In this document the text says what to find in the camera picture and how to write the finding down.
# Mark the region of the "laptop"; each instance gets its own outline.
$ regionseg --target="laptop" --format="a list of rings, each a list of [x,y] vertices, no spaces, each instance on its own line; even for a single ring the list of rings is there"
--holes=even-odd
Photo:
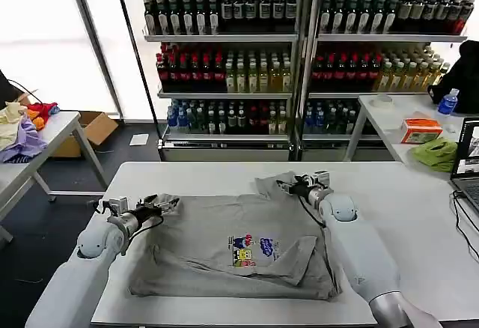
[[[479,210],[479,118],[464,118],[451,182]]]

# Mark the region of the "red cloth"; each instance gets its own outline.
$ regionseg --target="red cloth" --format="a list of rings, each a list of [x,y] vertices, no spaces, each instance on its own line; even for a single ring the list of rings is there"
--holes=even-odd
[[[57,106],[56,102],[54,102],[54,103],[34,103],[32,105],[28,105],[27,107],[31,111],[36,111],[36,112],[40,113],[39,116],[43,119],[43,122],[46,124],[46,122],[48,121],[48,117],[50,117],[48,115],[48,112],[54,106]]]

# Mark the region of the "shelf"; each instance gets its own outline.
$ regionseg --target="shelf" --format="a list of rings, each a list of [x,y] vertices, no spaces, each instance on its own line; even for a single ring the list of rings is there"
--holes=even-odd
[[[358,98],[363,95],[388,94],[392,96],[405,94],[428,94],[427,92],[311,92],[308,98]]]
[[[307,134],[302,136],[303,141],[342,141],[348,142],[351,140],[351,135],[329,135],[329,134]],[[359,141],[375,141],[381,142],[381,138],[378,135],[364,135],[362,136]]]
[[[169,142],[288,142],[287,135],[201,135],[189,133],[168,133],[165,136]]]
[[[297,34],[168,34],[145,35],[147,42],[294,42]]]
[[[320,41],[355,42],[453,42],[467,40],[467,36],[453,34],[319,34]]]
[[[292,94],[229,94],[229,93],[180,93],[158,92],[159,98],[174,98],[178,100],[288,100]]]

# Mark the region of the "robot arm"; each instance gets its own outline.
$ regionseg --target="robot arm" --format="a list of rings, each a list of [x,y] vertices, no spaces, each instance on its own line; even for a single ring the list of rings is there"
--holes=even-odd
[[[161,217],[162,211],[179,201],[154,204],[155,197],[107,222],[89,225],[78,237],[76,252],[56,270],[25,327],[88,328],[117,254],[125,254],[133,234],[146,220]]]
[[[381,327],[440,328],[430,314],[408,302],[399,289],[399,270],[376,230],[348,195],[333,193],[327,172],[278,182],[288,194],[303,197],[320,212],[332,245],[354,291],[370,306]]]

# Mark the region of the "green cloth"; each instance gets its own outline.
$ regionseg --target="green cloth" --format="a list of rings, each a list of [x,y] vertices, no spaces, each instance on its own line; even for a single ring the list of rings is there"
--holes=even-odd
[[[456,159],[457,143],[441,137],[414,147],[411,152],[414,158],[434,171],[451,172]]]

